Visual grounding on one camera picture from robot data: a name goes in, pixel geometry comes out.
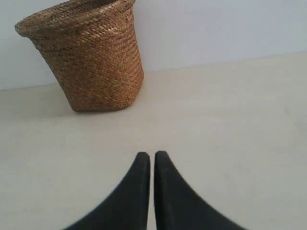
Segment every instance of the beige floor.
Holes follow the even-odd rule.
[[[157,150],[244,227],[302,230],[307,54],[147,74],[135,104],[115,113],[76,114],[58,85],[2,91],[0,147],[3,230],[64,228],[112,191],[138,151],[153,160]]]

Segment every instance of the woven basket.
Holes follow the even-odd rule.
[[[135,0],[70,0],[15,26],[39,50],[74,111],[131,105],[144,73],[134,31]]]

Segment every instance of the white wall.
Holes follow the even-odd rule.
[[[0,2],[0,90],[55,82],[14,24],[62,0]],[[137,0],[146,71],[307,51],[307,0]]]

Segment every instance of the basket rim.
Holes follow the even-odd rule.
[[[89,25],[91,23],[94,23],[98,21],[99,19],[103,18],[109,18],[110,14],[117,14],[120,12],[123,12],[124,10],[127,10],[133,6],[136,0],[115,0],[114,2],[111,2],[106,5],[102,5],[100,7],[94,8],[90,11],[85,11],[80,14],[73,15],[71,17],[67,18],[61,18],[59,17],[56,21],[53,21],[51,23],[46,24],[33,24],[33,25],[24,25],[29,20],[34,19],[40,14],[43,14],[45,12],[50,12],[51,10],[57,9],[59,7],[67,7],[70,5],[73,5],[77,2],[77,0],[69,0],[57,5],[54,5],[52,7],[43,9],[41,11],[38,11],[36,13],[31,14],[28,17],[25,17],[21,21],[19,21],[15,25],[16,32],[23,36],[23,37],[34,37],[35,35],[45,35],[48,33],[48,31],[52,30],[52,32],[64,32],[69,30],[69,26],[74,25],[74,28],[78,28],[83,25]]]

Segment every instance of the wicker basket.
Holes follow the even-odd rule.
[[[70,0],[15,26],[39,50],[74,111],[131,105],[144,73],[136,41],[135,0]]]

